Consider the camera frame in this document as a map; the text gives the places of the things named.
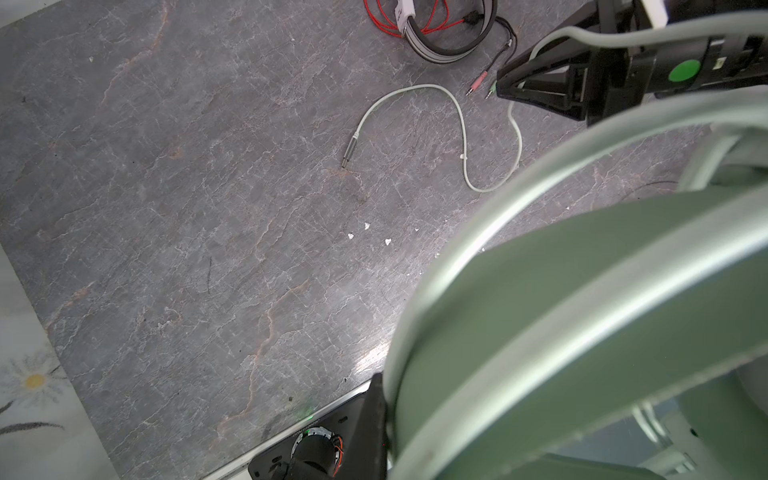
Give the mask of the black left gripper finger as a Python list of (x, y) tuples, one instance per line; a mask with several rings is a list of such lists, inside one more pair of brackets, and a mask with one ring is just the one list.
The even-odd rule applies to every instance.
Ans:
[(387, 404), (383, 374), (376, 373), (369, 384), (351, 444), (336, 479), (380, 480), (387, 475)]

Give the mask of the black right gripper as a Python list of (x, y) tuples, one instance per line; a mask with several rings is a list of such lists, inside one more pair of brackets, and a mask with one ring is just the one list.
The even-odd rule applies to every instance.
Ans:
[[(639, 105), (651, 73), (645, 48), (588, 46), (565, 29), (620, 34), (652, 28), (640, 1), (588, 1), (498, 71), (497, 97), (589, 126)], [(569, 95), (522, 89), (534, 76), (573, 65), (575, 100)]]

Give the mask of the mint green headphones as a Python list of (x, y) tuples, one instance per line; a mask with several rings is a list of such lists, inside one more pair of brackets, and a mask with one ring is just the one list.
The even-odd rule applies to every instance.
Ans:
[[(489, 240), (571, 174), (711, 124), (675, 192)], [(703, 477), (767, 475), (767, 92), (637, 107), (548, 152), (445, 248), (387, 356), (393, 479), (656, 479), (557, 448), (634, 416)]]

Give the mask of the white black headphones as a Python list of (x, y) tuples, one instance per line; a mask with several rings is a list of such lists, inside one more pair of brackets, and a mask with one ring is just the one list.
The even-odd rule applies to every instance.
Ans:
[(488, 37), (499, 10), (496, 0), (396, 1), (395, 33), (423, 60), (447, 65), (473, 53)]

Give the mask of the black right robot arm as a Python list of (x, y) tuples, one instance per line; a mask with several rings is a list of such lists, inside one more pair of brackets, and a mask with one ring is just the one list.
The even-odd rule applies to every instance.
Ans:
[[(654, 21), (643, 1), (589, 1), (562, 22), (595, 34), (660, 30), (727, 14), (754, 19), (764, 1), (664, 1)], [(737, 27), (654, 44), (591, 46), (571, 37), (542, 40), (502, 67), (490, 90), (504, 100), (594, 125), (640, 105), (689, 92), (730, 90), (767, 82), (767, 36)]]

